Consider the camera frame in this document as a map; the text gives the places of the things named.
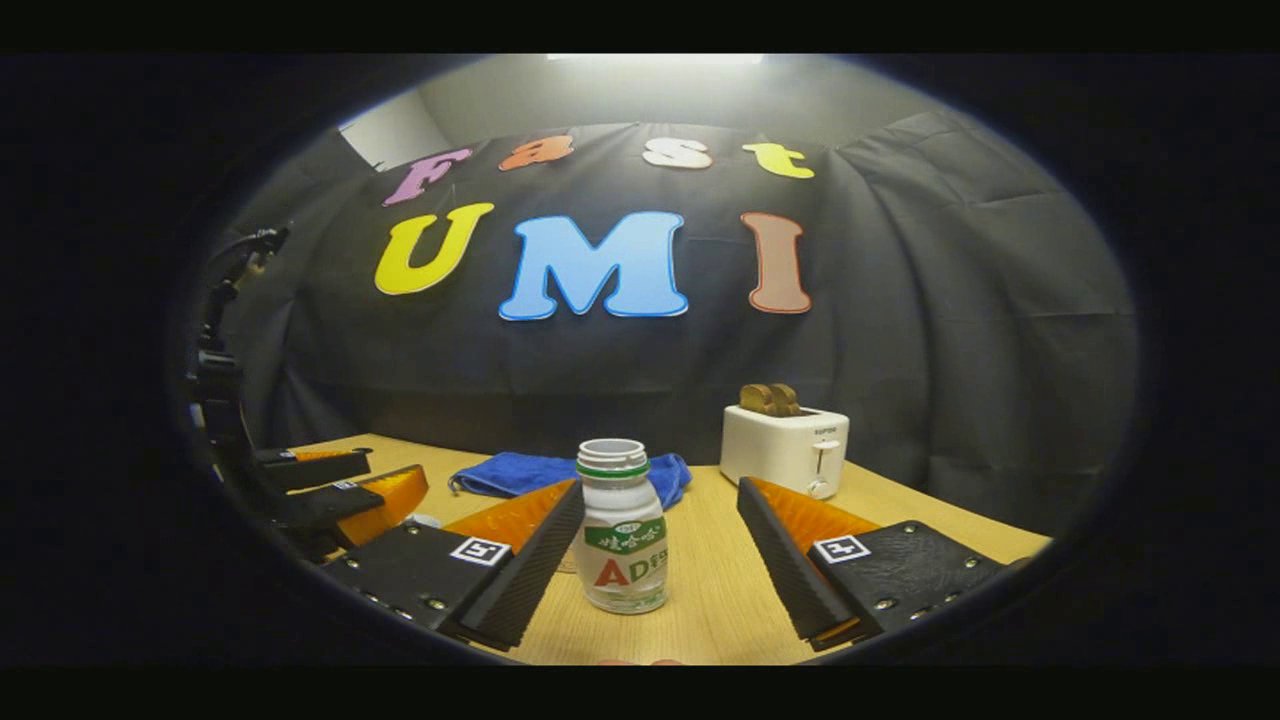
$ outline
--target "bottle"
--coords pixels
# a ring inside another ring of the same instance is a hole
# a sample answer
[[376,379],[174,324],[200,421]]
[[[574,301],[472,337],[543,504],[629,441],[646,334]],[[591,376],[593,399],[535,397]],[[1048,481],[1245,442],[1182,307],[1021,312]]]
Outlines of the bottle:
[[586,598],[609,612],[639,615],[667,602],[667,520],[648,473],[634,439],[579,446],[585,512],[573,560]]

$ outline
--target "table surface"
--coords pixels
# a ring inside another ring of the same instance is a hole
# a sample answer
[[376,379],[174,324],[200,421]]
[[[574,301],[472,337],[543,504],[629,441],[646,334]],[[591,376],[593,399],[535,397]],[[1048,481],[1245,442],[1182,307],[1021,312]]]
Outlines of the table surface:
[[[369,447],[371,474],[422,465],[430,489],[416,512],[448,524],[502,502],[449,492],[449,478],[488,455],[361,434],[293,450]],[[524,641],[498,653],[534,665],[594,665],[622,660],[648,665],[790,665],[824,655],[796,637],[786,609],[737,514],[737,487],[716,465],[691,466],[684,498],[667,511],[671,561],[667,603],[645,615],[613,615],[582,596],[576,574],[556,573]],[[1051,538],[947,505],[845,462],[832,505],[879,525],[919,520],[1000,562],[1034,555]],[[832,648],[836,652],[847,644]]]

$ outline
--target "blue letter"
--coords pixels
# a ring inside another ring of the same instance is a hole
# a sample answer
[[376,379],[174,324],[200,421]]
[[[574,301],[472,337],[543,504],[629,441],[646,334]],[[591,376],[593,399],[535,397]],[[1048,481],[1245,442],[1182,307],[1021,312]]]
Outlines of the blue letter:
[[582,315],[609,275],[618,272],[618,290],[604,300],[613,315],[669,318],[689,309],[676,292],[671,241],[685,219],[675,213],[631,213],[613,225],[599,246],[591,247],[573,220],[564,217],[534,218],[516,225],[525,250],[516,270],[516,287],[498,307],[506,320],[541,320],[556,313],[547,296],[548,274],[573,313]]

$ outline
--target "bottle label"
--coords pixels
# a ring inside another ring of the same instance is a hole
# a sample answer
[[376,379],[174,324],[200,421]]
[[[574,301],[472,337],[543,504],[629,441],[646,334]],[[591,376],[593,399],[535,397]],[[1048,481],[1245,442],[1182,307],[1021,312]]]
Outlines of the bottle label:
[[618,523],[612,528],[582,528],[586,546],[614,555],[639,552],[667,537],[667,520]]

